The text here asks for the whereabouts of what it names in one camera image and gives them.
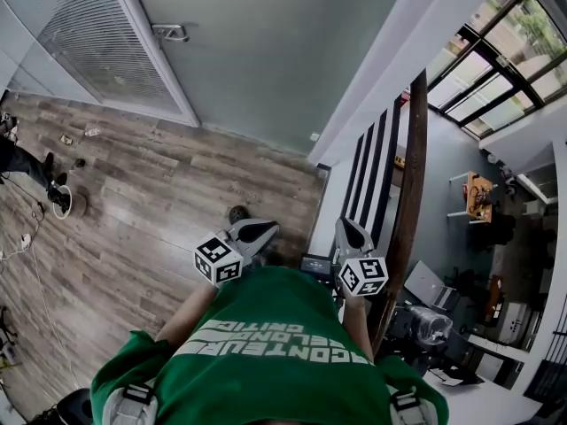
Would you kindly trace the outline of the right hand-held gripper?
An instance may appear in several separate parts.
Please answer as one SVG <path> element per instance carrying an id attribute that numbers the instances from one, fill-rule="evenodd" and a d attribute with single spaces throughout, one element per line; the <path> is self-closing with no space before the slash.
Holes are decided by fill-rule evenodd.
<path id="1" fill-rule="evenodd" d="M 384 257 L 378 257 L 367 230 L 354 220 L 335 224 L 334 280 L 350 297 L 375 296 L 389 279 Z"/>

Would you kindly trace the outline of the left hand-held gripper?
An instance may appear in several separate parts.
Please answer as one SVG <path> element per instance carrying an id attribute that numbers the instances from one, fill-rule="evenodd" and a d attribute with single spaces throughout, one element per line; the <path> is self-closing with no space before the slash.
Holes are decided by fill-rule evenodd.
<path id="1" fill-rule="evenodd" d="M 236 222 L 229 234 L 241 241 L 239 248 L 226 233 L 205 236 L 193 252 L 193 265 L 214 287 L 220 287 L 242 276 L 252 264 L 251 255 L 266 249 L 276 237 L 279 224 L 274 220 L 243 219 Z"/>

